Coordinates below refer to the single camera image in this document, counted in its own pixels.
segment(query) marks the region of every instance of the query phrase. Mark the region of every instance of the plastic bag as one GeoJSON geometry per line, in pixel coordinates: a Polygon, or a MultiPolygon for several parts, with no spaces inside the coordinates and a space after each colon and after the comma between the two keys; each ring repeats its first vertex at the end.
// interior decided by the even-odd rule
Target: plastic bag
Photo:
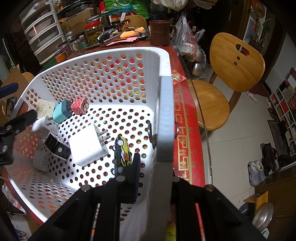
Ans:
{"type": "Polygon", "coordinates": [[[106,8],[132,5],[138,15],[149,18],[147,0],[104,0],[106,8]]]}
{"type": "Polygon", "coordinates": [[[195,46],[195,51],[198,51],[197,49],[197,42],[201,39],[204,33],[204,29],[201,31],[197,32],[195,35],[193,34],[192,30],[190,29],[189,25],[187,24],[187,19],[184,13],[181,14],[179,20],[176,23],[176,28],[177,28],[177,34],[173,38],[179,51],[181,52],[182,55],[185,55],[185,52],[182,52],[182,47],[185,48],[194,48],[192,45],[195,46]]]}
{"type": "Polygon", "coordinates": [[[10,201],[13,206],[15,206],[17,209],[21,210],[22,212],[24,212],[24,214],[27,213],[23,209],[23,207],[19,204],[19,202],[13,197],[13,195],[11,194],[10,190],[8,189],[8,187],[6,186],[5,183],[2,186],[2,192],[4,193],[4,195],[6,196],[8,201],[10,201]]]}
{"type": "Polygon", "coordinates": [[[205,78],[207,72],[207,58],[204,51],[198,45],[198,41],[202,38],[204,29],[193,34],[189,25],[187,24],[187,19],[184,13],[181,14],[178,22],[176,23],[177,34],[173,38],[175,44],[177,45],[181,55],[190,62],[198,62],[200,73],[199,78],[205,78]]]}

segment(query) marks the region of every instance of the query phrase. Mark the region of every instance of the wooden chair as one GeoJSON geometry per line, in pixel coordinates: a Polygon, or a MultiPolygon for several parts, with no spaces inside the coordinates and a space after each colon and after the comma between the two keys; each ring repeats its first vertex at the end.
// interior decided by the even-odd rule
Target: wooden chair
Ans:
{"type": "Polygon", "coordinates": [[[210,81],[192,82],[205,121],[204,127],[198,113],[199,125],[214,131],[226,123],[241,93],[250,90],[259,82],[265,70],[265,62],[257,50],[227,33],[218,33],[213,38],[210,61],[214,70],[210,81]],[[213,86],[217,76],[234,90],[229,103],[221,91],[213,86]]]}

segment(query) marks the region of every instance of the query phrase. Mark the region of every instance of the glass jar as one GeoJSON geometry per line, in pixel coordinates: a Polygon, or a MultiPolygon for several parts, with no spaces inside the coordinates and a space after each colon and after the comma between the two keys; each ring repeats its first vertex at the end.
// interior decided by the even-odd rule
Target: glass jar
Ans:
{"type": "Polygon", "coordinates": [[[62,49],[55,54],[55,59],[58,63],[66,60],[66,55],[62,49]]]}
{"type": "Polygon", "coordinates": [[[66,37],[68,43],[70,44],[70,42],[71,42],[74,38],[76,38],[75,31],[72,30],[72,31],[66,33],[66,34],[65,34],[65,37],[66,37]]]}
{"type": "Polygon", "coordinates": [[[85,34],[90,45],[97,44],[98,37],[103,33],[103,27],[100,21],[91,22],[85,25],[85,34]]]}
{"type": "Polygon", "coordinates": [[[66,57],[68,57],[69,55],[71,55],[72,50],[71,50],[71,47],[70,47],[68,41],[65,41],[65,42],[61,43],[59,45],[59,48],[61,50],[63,50],[63,52],[66,55],[66,57]]]}
{"type": "Polygon", "coordinates": [[[119,33],[122,33],[122,27],[121,27],[121,22],[120,22],[120,20],[114,21],[114,22],[112,22],[111,24],[114,24],[114,25],[115,25],[115,28],[117,29],[117,31],[118,31],[119,33]]]}
{"type": "Polygon", "coordinates": [[[86,46],[87,46],[87,43],[86,43],[86,41],[85,41],[85,37],[84,37],[84,35],[80,35],[80,36],[79,36],[79,39],[80,39],[80,41],[81,41],[82,47],[86,47],[86,46]]]}
{"type": "Polygon", "coordinates": [[[82,42],[79,37],[71,40],[70,46],[73,49],[75,56],[78,56],[78,55],[84,53],[84,48],[82,46],[82,42]]]}

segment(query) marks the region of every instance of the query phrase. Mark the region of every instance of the chair backrest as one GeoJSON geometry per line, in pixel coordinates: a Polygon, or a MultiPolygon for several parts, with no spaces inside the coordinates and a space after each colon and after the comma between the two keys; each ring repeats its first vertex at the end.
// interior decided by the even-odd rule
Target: chair backrest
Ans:
{"type": "Polygon", "coordinates": [[[237,92],[250,90],[265,70],[264,59],[257,50],[227,33],[218,33],[213,38],[210,60],[219,78],[237,92]]]}

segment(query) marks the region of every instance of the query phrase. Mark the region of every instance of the chair seat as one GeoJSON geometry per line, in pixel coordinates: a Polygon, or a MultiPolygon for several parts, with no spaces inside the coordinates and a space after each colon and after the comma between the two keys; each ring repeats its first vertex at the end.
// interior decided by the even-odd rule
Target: chair seat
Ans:
{"type": "Polygon", "coordinates": [[[192,82],[202,109],[206,130],[219,129],[226,123],[230,114],[227,99],[220,90],[208,82],[202,80],[192,80],[192,82]]]}

